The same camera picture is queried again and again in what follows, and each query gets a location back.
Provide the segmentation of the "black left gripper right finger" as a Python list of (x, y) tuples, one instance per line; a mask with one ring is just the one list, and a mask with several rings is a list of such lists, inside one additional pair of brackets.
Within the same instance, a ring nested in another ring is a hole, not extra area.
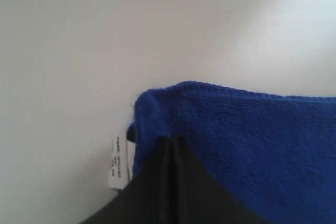
[(205, 171), (186, 140), (170, 140), (170, 223), (267, 223)]

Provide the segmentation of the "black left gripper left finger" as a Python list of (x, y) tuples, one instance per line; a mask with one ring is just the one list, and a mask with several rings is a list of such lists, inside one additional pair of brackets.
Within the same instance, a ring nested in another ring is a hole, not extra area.
[(170, 174), (170, 139), (161, 137), (125, 189), (83, 223), (171, 223)]

